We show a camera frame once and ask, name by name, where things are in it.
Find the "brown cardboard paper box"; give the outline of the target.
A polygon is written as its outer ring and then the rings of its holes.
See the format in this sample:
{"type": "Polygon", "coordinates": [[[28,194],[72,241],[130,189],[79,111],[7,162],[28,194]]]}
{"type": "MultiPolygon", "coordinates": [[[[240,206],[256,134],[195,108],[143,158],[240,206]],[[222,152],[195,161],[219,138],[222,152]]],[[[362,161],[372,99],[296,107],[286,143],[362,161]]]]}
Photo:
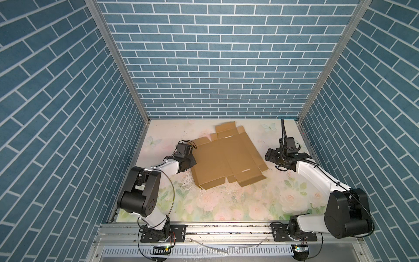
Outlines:
{"type": "Polygon", "coordinates": [[[241,187],[266,179],[268,166],[257,151],[243,126],[235,121],[215,126],[210,137],[193,140],[197,149],[191,168],[194,183],[204,190],[226,182],[237,182],[241,187]]]}

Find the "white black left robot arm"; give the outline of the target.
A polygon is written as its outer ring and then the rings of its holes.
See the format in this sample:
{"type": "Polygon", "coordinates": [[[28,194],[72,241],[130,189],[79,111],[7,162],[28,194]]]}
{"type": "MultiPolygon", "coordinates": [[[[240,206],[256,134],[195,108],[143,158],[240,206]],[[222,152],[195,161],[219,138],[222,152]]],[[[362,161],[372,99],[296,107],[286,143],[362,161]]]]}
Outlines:
{"type": "Polygon", "coordinates": [[[170,232],[170,218],[157,207],[158,192],[161,176],[185,172],[196,165],[193,150],[197,149],[195,142],[181,140],[176,145],[172,155],[164,158],[163,162],[154,167],[133,167],[122,186],[117,198],[118,208],[129,214],[138,215],[146,224],[141,228],[157,241],[164,241],[173,233],[170,232]]]}

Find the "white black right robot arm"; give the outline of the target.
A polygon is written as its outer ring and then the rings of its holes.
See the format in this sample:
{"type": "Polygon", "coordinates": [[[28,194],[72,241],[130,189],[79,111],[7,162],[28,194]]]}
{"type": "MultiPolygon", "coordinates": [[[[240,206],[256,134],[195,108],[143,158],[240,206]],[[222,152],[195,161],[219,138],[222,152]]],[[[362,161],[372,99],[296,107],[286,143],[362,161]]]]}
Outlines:
{"type": "Polygon", "coordinates": [[[329,233],[336,239],[366,238],[374,233],[375,224],[369,209],[368,195],[360,188],[341,183],[307,153],[293,137],[287,136],[285,122],[281,122],[282,137],[279,147],[268,149],[265,160],[279,171],[292,170],[306,178],[328,197],[323,215],[291,216],[287,231],[289,238],[300,241],[306,234],[329,233]]]}

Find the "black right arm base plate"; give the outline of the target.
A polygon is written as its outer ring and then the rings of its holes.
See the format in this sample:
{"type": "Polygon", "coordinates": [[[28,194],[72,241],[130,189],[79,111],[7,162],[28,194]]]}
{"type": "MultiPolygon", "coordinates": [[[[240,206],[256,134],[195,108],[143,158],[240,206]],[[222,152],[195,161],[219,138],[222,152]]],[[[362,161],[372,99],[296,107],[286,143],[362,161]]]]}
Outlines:
{"type": "Polygon", "coordinates": [[[275,242],[313,242],[318,240],[316,233],[300,231],[299,227],[294,224],[288,225],[282,222],[273,222],[270,224],[270,228],[275,242]]]}

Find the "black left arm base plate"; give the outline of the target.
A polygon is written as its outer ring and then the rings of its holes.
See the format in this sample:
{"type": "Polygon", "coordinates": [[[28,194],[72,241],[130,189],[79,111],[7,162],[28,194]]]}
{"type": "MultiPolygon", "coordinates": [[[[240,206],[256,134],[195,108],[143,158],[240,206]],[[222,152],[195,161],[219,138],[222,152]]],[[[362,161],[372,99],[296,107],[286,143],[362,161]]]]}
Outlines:
{"type": "Polygon", "coordinates": [[[170,242],[170,238],[174,237],[172,242],[184,242],[186,229],[187,226],[185,224],[174,224],[170,227],[165,226],[162,230],[143,227],[140,230],[139,239],[141,243],[157,243],[170,242]]]}

